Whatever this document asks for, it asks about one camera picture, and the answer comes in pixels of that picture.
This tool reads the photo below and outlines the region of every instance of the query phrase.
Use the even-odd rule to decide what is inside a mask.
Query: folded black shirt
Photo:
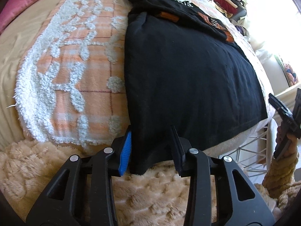
[[[256,73],[220,20],[188,1],[129,1],[125,88],[131,173],[172,159],[171,125],[205,150],[267,118]]]

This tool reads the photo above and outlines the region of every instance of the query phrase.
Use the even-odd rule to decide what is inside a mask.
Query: mustard knit sweater
[[[255,184],[271,210],[276,208],[282,214],[299,192],[301,181],[295,182],[294,179],[298,159],[298,151],[279,161],[273,158],[270,169],[265,175],[262,184]]]

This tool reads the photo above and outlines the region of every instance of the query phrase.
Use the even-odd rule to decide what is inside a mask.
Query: bed
[[[24,56],[26,50],[32,45],[33,39],[36,37],[38,31],[40,30],[42,24],[47,19],[49,13],[53,8],[56,7],[60,0],[38,0],[32,6],[29,6],[24,12],[22,12],[1,34],[0,44],[1,44],[1,92],[3,93],[1,98],[1,126],[0,126],[0,144],[1,149],[6,147],[12,142],[18,142],[25,137],[30,138],[34,136],[32,133],[23,128],[20,125],[19,115],[14,106],[14,89],[16,84],[16,74],[18,69],[18,64],[21,58]],[[217,11],[212,3],[207,1],[193,0],[195,3],[199,3],[201,6],[207,8],[209,15],[219,18],[227,27],[231,30],[231,33],[235,33],[237,36],[238,45],[243,48],[246,56],[252,58],[251,64],[255,69],[258,76],[259,82],[261,84],[262,92],[266,102],[266,109],[268,118],[259,122],[254,127],[240,133],[239,135],[227,140],[215,147],[206,150],[206,153],[211,156],[218,156],[224,154],[225,152],[234,150],[242,144],[247,137],[252,133],[257,132],[263,128],[268,121],[272,118],[274,110],[269,106],[267,99],[268,94],[272,92],[271,85],[268,81],[266,73],[261,66],[259,60],[255,57],[255,54],[248,43],[246,43],[243,38],[238,35],[235,27],[231,25],[228,19],[223,17],[219,11]]]

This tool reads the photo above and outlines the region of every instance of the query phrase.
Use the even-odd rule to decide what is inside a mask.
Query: black tool
[[[71,156],[37,199],[26,219],[27,226],[117,226],[111,176],[120,176],[120,153],[126,138],[81,159]],[[191,177],[184,226],[272,226],[274,217],[264,200],[231,157],[207,157],[178,137],[170,128],[170,147],[181,177]],[[82,216],[84,187],[91,174],[88,197],[90,222]],[[215,175],[218,221],[211,223],[210,175]]]
[[[281,143],[275,148],[274,158],[278,161],[287,151],[291,141],[287,138],[287,133],[294,134],[297,138],[301,137],[301,89],[298,88],[295,98],[295,106],[293,112],[289,110],[280,100],[273,94],[268,95],[269,103],[276,109],[280,115],[281,122]]]

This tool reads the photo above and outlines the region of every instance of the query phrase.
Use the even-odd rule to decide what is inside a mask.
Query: beige bedsheet
[[[0,151],[12,142],[24,139],[17,110],[11,106],[15,104],[13,96],[18,65],[42,23],[59,1],[36,2],[19,15],[0,36]]]

